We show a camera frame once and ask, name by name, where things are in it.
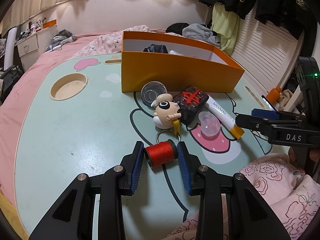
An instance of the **metal screw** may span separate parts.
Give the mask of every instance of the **metal screw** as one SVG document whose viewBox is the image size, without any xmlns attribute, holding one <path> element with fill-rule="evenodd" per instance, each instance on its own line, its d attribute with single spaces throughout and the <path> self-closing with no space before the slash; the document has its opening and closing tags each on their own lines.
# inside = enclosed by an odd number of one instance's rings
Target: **metal screw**
<svg viewBox="0 0 320 240">
<path fill-rule="evenodd" d="M 115 172 L 120 172 L 120 171 L 123 170 L 123 167 L 122 167 L 121 165 L 117 165 L 117 166 L 115 166 L 115 167 L 113 168 L 113 170 L 114 170 Z"/>
<path fill-rule="evenodd" d="M 244 175 L 241 174 L 241 173 L 236 173 L 236 174 L 235 174 L 235 177 L 236 177 L 236 179 L 238 179 L 238 180 L 243 180 L 243 179 L 244 179 Z"/>
<path fill-rule="evenodd" d="M 200 166 L 199 166 L 199 170 L 201 170 L 201 171 L 207 171 L 207 170 L 208 170 L 208 166 L 200 165 Z"/>
<path fill-rule="evenodd" d="M 87 175 L 85 175 L 84 173 L 81 173 L 78 175 L 79 180 L 85 180 L 86 177 L 87 177 Z"/>
</svg>

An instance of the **red emblem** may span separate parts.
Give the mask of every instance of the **red emblem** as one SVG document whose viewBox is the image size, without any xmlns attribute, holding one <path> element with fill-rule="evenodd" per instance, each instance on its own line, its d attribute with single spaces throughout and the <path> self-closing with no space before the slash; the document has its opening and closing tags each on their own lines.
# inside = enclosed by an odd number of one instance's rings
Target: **red emblem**
<svg viewBox="0 0 320 240">
<path fill-rule="evenodd" d="M 182 92 L 184 99 L 186 100 L 187 104 L 192 104 L 192 101 L 195 101 L 199 104 L 199 98 L 196 96 L 200 90 L 196 90 L 193 94 L 190 92 Z"/>
</svg>

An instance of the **key ring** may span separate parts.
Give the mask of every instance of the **key ring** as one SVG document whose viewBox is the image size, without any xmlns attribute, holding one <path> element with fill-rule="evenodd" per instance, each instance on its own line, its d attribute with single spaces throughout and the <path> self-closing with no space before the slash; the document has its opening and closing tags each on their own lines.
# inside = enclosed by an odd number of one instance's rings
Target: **key ring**
<svg viewBox="0 0 320 240">
<path fill-rule="evenodd" d="M 173 132 L 173 130 L 170 128 L 170 129 L 165 129 L 165 130 L 161 130 L 157 133 L 156 135 L 156 142 L 159 143 L 159 137 L 160 137 L 160 134 L 162 134 L 163 132 Z M 181 137 L 180 137 L 180 134 L 177 133 L 177 137 L 179 139 L 179 142 L 181 142 Z"/>
</svg>

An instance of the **white dresser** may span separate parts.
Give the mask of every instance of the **white dresser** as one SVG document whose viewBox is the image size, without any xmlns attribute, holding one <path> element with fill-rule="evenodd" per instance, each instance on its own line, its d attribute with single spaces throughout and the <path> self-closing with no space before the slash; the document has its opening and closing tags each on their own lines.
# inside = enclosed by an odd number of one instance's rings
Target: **white dresser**
<svg viewBox="0 0 320 240">
<path fill-rule="evenodd" d="M 47 47 L 51 45 L 51 39 L 57 33 L 57 25 L 53 25 L 16 43 L 25 71 L 37 61 L 41 54 L 45 53 Z"/>
</svg>

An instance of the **orange box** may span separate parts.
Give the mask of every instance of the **orange box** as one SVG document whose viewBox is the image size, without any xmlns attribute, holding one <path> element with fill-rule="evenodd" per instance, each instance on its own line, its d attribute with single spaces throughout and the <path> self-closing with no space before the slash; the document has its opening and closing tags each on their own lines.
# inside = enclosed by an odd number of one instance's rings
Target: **orange box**
<svg viewBox="0 0 320 240">
<path fill-rule="evenodd" d="M 143 52 L 151 44 L 184 54 Z M 123 32 L 122 92 L 141 91 L 150 81 L 163 83 L 168 91 L 193 85 L 206 92 L 230 93 L 244 69 L 231 57 L 208 43 L 150 32 Z"/>
<path fill-rule="evenodd" d="M 50 26 L 53 26 L 53 25 L 55 25 L 55 24 L 57 24 L 57 20 L 52 20 L 52 21 L 50 21 L 50 22 L 44 23 L 44 24 L 43 24 L 43 28 L 45 29 L 45 28 L 50 27 Z"/>
</svg>

